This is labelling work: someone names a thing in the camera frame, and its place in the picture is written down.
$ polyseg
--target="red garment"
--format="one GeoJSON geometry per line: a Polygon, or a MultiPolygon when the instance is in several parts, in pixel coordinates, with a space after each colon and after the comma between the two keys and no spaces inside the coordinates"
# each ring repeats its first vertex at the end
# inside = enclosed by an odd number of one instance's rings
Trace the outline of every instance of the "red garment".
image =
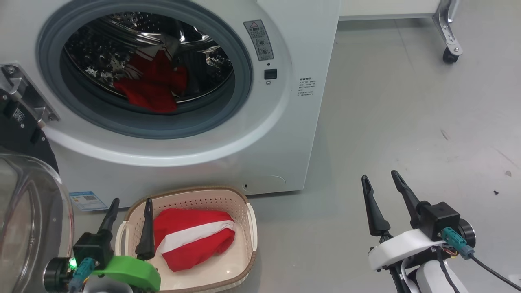
{"type": "Polygon", "coordinates": [[[168,209],[154,219],[156,252],[173,272],[224,253],[234,237],[235,223],[226,212],[168,209]]]}
{"type": "Polygon", "coordinates": [[[171,67],[171,56],[166,50],[158,50],[153,59],[137,51],[126,66],[127,77],[114,82],[114,87],[124,92],[129,103],[158,113],[177,109],[175,94],[184,92],[188,85],[186,67],[171,67]]]}

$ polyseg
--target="metal caster leg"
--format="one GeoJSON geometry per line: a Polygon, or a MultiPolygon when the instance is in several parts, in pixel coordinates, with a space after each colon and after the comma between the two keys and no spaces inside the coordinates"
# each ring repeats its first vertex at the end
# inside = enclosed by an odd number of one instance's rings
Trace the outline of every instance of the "metal caster leg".
{"type": "Polygon", "coordinates": [[[432,20],[441,36],[447,44],[447,48],[443,53],[443,61],[452,64],[457,61],[458,57],[463,54],[460,44],[452,33],[450,23],[454,15],[456,6],[460,0],[441,0],[436,13],[432,16],[432,20]]]}

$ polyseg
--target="floor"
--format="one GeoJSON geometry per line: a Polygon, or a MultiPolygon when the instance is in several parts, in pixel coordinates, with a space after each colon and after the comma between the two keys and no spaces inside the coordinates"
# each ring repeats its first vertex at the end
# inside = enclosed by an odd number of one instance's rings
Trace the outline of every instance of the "floor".
{"type": "MultiPolygon", "coordinates": [[[[393,235],[409,230],[392,169],[473,225],[477,257],[521,274],[520,14],[518,0],[462,0],[454,65],[429,19],[340,22],[305,190],[251,199],[259,255],[233,291],[395,292],[368,267],[378,238],[360,184],[367,174],[393,235]]],[[[78,213],[77,237],[101,219],[78,213]]],[[[471,261],[449,264],[470,292],[508,291],[471,261]]]]}

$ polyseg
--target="basket handle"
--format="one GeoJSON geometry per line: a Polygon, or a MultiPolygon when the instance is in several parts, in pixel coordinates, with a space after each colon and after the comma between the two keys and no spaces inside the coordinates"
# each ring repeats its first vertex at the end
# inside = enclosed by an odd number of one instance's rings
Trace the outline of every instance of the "basket handle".
{"type": "Polygon", "coordinates": [[[248,207],[248,220],[250,222],[250,237],[252,239],[252,249],[253,251],[257,251],[257,219],[255,218],[255,213],[253,212],[252,205],[247,203],[248,207]]]}
{"type": "Polygon", "coordinates": [[[123,221],[121,225],[119,225],[118,233],[116,234],[116,243],[115,243],[115,254],[116,255],[127,255],[128,246],[129,246],[129,227],[127,225],[127,221],[123,221]],[[123,253],[121,253],[121,237],[123,236],[123,232],[125,232],[125,249],[123,253]]]}

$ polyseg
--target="green light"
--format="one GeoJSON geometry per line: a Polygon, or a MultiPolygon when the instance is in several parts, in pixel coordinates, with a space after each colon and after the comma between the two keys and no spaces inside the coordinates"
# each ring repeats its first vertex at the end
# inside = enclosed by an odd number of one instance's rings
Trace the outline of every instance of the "green light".
{"type": "Polygon", "coordinates": [[[73,271],[75,271],[78,268],[78,265],[76,264],[76,258],[71,258],[69,260],[69,267],[73,271]]]}

